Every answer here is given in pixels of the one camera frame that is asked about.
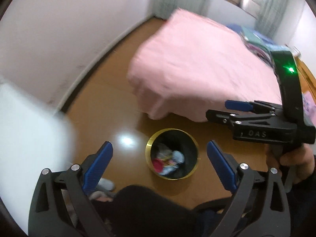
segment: black sleeve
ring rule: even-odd
[[[291,232],[304,221],[311,208],[316,205],[316,172],[306,180],[293,185],[287,194],[291,214]]]

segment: wooden headboard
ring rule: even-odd
[[[308,69],[306,64],[301,61],[299,58],[295,58],[297,69],[298,69],[298,76],[300,78],[301,89],[302,92],[309,91],[316,103],[316,79]]]

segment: hand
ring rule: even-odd
[[[267,155],[267,165],[269,168],[276,168],[282,175],[280,165],[282,166],[297,166],[296,177],[293,181],[294,184],[299,183],[312,175],[315,169],[315,159],[313,150],[308,144],[303,144],[300,148],[288,152],[278,161],[272,151],[271,146],[264,146]]]

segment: person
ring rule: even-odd
[[[297,166],[293,188],[287,194],[291,215],[291,236],[315,236],[316,210],[315,157],[307,144],[277,160],[265,146],[266,163],[282,174],[280,166]],[[154,191],[136,185],[120,190],[114,198],[92,200],[102,220],[109,220],[117,237],[200,237],[219,215],[203,216],[184,208]]]

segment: bed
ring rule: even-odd
[[[139,47],[127,79],[151,119],[175,113],[204,122],[226,100],[281,104],[273,69],[237,33],[181,9]]]

